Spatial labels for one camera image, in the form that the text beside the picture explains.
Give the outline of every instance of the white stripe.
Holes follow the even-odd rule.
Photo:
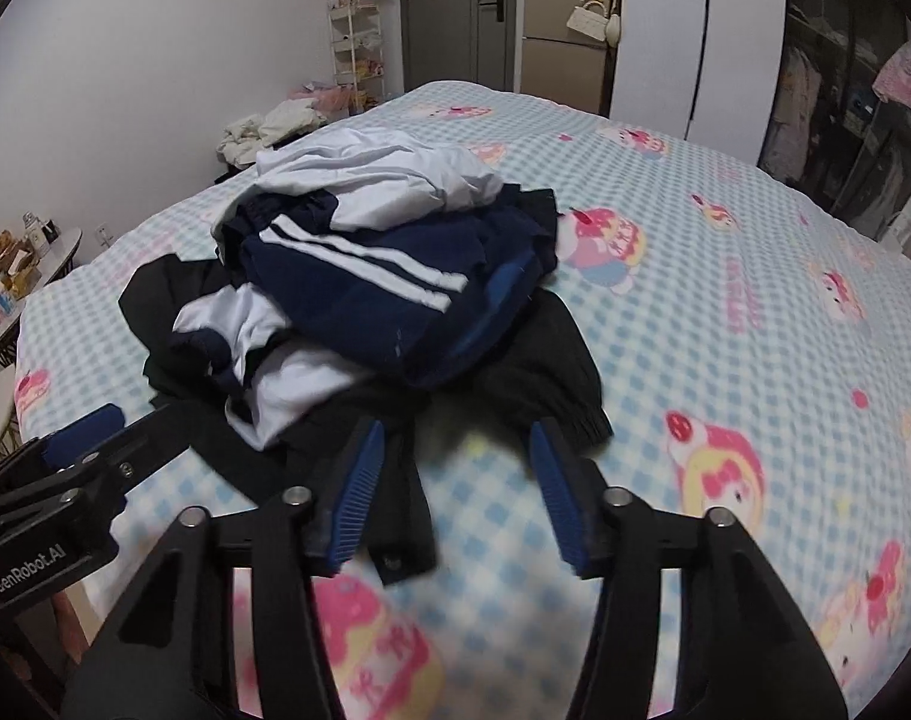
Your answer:
[[[286,215],[278,215],[272,220],[272,223],[278,225],[282,232],[295,238],[297,241],[328,244],[346,254],[354,254],[358,257],[372,257],[372,259],[375,260],[384,260],[385,262],[393,263],[398,265],[408,274],[415,276],[416,279],[425,281],[426,284],[431,284],[433,287],[441,287],[443,290],[452,290],[453,292],[460,293],[465,288],[465,285],[468,284],[468,277],[466,275],[447,274],[445,271],[438,271],[437,269],[430,268],[428,265],[420,263],[414,257],[411,257],[404,251],[399,251],[396,248],[363,247],[363,245],[346,241],[344,238],[340,238],[337,235],[313,235],[308,232],[308,230],[305,230],[294,223],[294,221],[292,221],[291,218],[286,217]]]
[[[341,268],[343,271],[348,271],[350,274],[358,276],[365,281],[375,284],[377,287],[381,287],[385,290],[385,292],[399,295],[400,298],[405,298],[413,303],[420,303],[423,306],[435,309],[436,311],[444,312],[449,305],[452,304],[452,299],[445,293],[430,292],[423,287],[412,284],[410,281],[406,281],[401,276],[396,276],[392,271],[387,271],[385,268],[380,268],[377,265],[366,262],[365,260],[360,260],[357,257],[351,257],[348,254],[339,254],[337,251],[332,251],[327,247],[320,247],[318,244],[304,244],[301,241],[291,241],[281,237],[271,228],[262,230],[258,233],[258,237],[262,238],[262,241],[265,241],[267,244],[294,248],[296,251],[308,254],[327,262],[330,265],[334,265],[337,268]]]

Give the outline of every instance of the navy blue clothing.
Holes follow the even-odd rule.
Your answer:
[[[226,266],[310,340],[421,388],[478,362],[557,265],[550,190],[506,185],[491,205],[386,231],[330,230],[337,204],[327,191],[244,201],[223,226]]]

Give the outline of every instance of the gray door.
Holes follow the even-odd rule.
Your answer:
[[[512,88],[515,0],[402,0],[405,88],[474,81]]]

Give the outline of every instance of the checkered bedspread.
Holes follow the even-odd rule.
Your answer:
[[[545,100],[440,82],[351,125],[463,143],[507,180],[556,191],[564,218],[548,287],[605,383],[615,429],[597,456],[606,478],[656,508],[735,511],[860,710],[911,645],[911,263],[754,167]],[[146,351],[118,295],[166,252],[211,257],[209,225],[251,180],[243,173],[154,215],[31,296],[17,361],[24,436],[106,402],[129,421],[150,411]],[[373,610],[333,613],[350,716],[559,718],[598,585],[560,561],[518,457],[443,410],[420,432],[441,567],[372,591],[372,568],[348,566],[361,584],[345,592],[367,587],[371,601],[351,609]],[[190,504],[214,514],[249,505],[193,452],[172,461],[132,491],[113,524],[119,557],[85,581],[100,613]],[[653,712],[671,706],[678,593],[669,575]],[[388,638],[358,643],[390,617],[410,626],[393,632],[412,634],[392,641],[422,642],[406,650],[420,659],[399,656],[404,668],[385,665]]]

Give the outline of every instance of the refrigerator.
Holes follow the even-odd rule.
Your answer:
[[[608,46],[567,27],[579,1],[525,0],[520,91],[597,114],[602,113]],[[603,0],[603,6],[609,15],[612,1]]]

